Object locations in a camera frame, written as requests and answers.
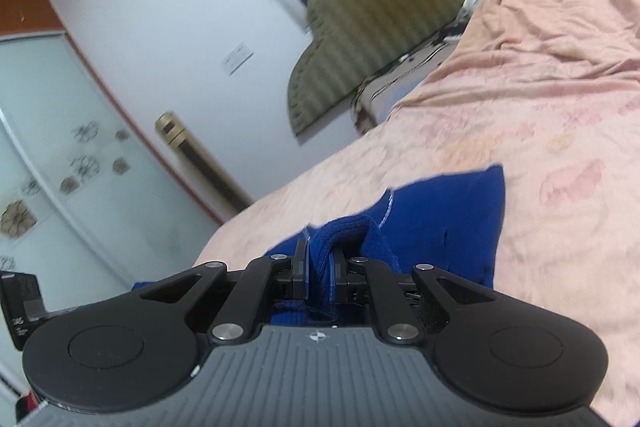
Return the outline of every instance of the brown wooden trim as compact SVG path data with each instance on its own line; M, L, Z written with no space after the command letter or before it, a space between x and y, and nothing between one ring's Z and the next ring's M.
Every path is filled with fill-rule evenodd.
M109 87L107 87L107 85L102 81L100 76L98 76L98 73L96 73L92 65L82 54L82 51L80 51L80 48L78 47L76 42L73 40L73 37L67 31L65 31L65 38L69 43L69 45L71 45L73 50L76 52L76 55L82 62L83 66L86 68L87 71L89 71L89 74L94 79L95 84L98 86L98 89L100 89L103 95L107 97L111 105L113 105L113 108L119 113L120 117L127 123L127 125L131 127L131 130L136 134L138 139L145 145L145 147L156 158L158 163L164 168L164 170L166 170L169 173L169 175L175 180L175 182L178 185L180 185L180 187L182 187L183 190L185 190L185 192L187 192L188 195L191 196L191 198L193 198L193 200L198 204L198 206L200 206L200 208L202 208L209 215L209 217L213 220L213 222L215 222L220 227L224 225L225 221L217 213L211 210L206 205L206 203L202 201L202 199L200 199L199 195L197 195L196 192L194 192L194 190L189 185L187 185L183 181L183 179L180 178L180 176L178 176L178 174L172 169L171 165L169 165L169 163L167 163L167 161L160 155L160 153L156 150L156 148L153 147L151 142L149 142L149 140L146 139L145 135L142 133L142 131L140 131L138 126L136 126L136 124L133 122L131 117L122 108L120 103L118 103L116 98L113 96L113 93L110 91Z
M49 0L0 0L0 36L64 30Z

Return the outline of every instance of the pink floral bed sheet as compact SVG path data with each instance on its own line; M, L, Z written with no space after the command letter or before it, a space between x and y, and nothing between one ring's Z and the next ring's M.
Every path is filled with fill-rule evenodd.
M504 166L495 288L572 317L609 352L594 408L640 419L640 1L485 0L388 121L226 223L198 262L242 269L388 187Z

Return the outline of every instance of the gray gripper base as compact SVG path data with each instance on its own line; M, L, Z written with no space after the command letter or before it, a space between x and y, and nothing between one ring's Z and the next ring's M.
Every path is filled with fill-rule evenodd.
M45 403L25 427L602 427L583 408L548 418L481 409L450 391L415 349L370 328L266 326L213 349L175 394L130 412L91 415Z

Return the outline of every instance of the blue garment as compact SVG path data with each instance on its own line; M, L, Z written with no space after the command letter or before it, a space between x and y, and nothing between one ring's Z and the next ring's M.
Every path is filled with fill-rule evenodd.
M396 273L429 263L491 288L495 250L504 217L501 166L486 171L443 175L388 190L372 207L336 219L320 229L306 227L266 255L293 255L300 238L309 242L308 306L335 317L331 302L332 248L345 257L385 261ZM272 323L305 323L308 309L282 305Z

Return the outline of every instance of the wall socket plate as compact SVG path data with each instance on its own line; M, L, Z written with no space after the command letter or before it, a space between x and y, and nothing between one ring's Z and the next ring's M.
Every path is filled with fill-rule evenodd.
M229 53L222 61L222 68L226 71L226 74L231 75L240 66L242 66L251 56L254 54L249 48L246 47L244 42Z

